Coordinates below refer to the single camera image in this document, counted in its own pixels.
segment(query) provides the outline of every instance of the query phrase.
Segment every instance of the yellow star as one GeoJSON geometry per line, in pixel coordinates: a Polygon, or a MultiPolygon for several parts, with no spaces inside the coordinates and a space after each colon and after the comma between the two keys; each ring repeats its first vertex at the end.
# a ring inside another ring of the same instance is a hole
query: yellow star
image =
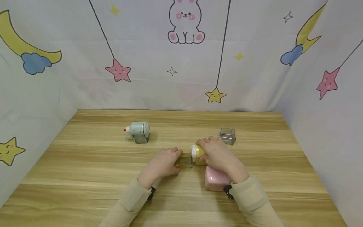
{"type": "Polygon", "coordinates": [[[120,12],[120,10],[118,10],[115,5],[112,3],[112,9],[110,9],[110,12],[113,13],[115,16],[118,15],[118,12],[120,12]]]}
{"type": "Polygon", "coordinates": [[[237,55],[237,56],[235,56],[234,57],[235,59],[237,59],[238,61],[240,61],[240,59],[241,58],[243,58],[243,56],[242,56],[242,54],[241,54],[241,52],[237,55]]]}
{"type": "Polygon", "coordinates": [[[0,143],[0,161],[3,161],[6,165],[11,166],[13,164],[15,156],[23,153],[25,149],[16,145],[16,138],[12,138],[6,143],[0,143]]]}
{"type": "Polygon", "coordinates": [[[215,88],[212,92],[207,92],[206,95],[208,95],[209,97],[208,102],[215,101],[221,103],[221,98],[223,98],[227,94],[220,93],[218,88],[215,88]]]}

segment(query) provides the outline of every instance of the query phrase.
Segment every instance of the blue cloud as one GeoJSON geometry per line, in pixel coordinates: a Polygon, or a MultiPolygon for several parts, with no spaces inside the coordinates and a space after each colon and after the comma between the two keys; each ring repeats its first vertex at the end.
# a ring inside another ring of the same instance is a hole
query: blue cloud
{"type": "Polygon", "coordinates": [[[45,67],[51,67],[52,63],[48,58],[40,56],[37,53],[23,53],[21,55],[21,59],[23,60],[23,68],[30,75],[35,75],[37,73],[42,73],[45,70],[45,67]]]}
{"type": "Polygon", "coordinates": [[[281,63],[284,65],[293,65],[294,61],[300,57],[302,54],[303,44],[298,45],[293,48],[292,51],[286,52],[281,56],[281,63]]]}

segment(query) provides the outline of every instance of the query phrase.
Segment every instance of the pencil sharpener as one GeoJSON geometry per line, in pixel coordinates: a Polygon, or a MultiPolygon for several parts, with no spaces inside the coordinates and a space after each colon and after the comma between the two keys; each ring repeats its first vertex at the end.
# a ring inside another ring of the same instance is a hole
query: pencil sharpener
{"type": "Polygon", "coordinates": [[[149,142],[150,126],[147,121],[133,122],[123,130],[130,133],[135,143],[149,142]]]}
{"type": "Polygon", "coordinates": [[[219,137],[222,138],[225,144],[233,145],[236,141],[236,130],[221,128],[221,131],[219,132],[219,137]]]}

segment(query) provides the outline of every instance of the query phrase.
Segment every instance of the child's hand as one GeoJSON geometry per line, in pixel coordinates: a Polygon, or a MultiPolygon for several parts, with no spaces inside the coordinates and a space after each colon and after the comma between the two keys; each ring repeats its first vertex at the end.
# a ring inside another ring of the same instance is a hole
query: child's hand
{"type": "Polygon", "coordinates": [[[162,149],[141,171],[137,180],[143,187],[150,189],[159,178],[179,173],[180,169],[174,164],[182,154],[183,151],[177,147],[162,149]]]}
{"type": "Polygon", "coordinates": [[[233,155],[221,138],[210,136],[208,139],[199,139],[199,144],[206,155],[200,157],[200,161],[206,161],[207,165],[224,171],[234,183],[240,183],[248,179],[249,175],[242,162],[233,155]]]}

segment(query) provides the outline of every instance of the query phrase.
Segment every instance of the beige sleeve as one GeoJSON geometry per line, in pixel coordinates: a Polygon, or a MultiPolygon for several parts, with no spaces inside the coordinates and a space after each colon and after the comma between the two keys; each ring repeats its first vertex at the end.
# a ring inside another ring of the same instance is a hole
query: beige sleeve
{"type": "Polygon", "coordinates": [[[99,227],[129,227],[150,194],[151,189],[147,190],[134,179],[99,227]]]}
{"type": "Polygon", "coordinates": [[[229,193],[236,200],[238,208],[246,216],[251,227],[284,227],[265,190],[255,177],[250,176],[244,182],[232,184],[229,193]]]}

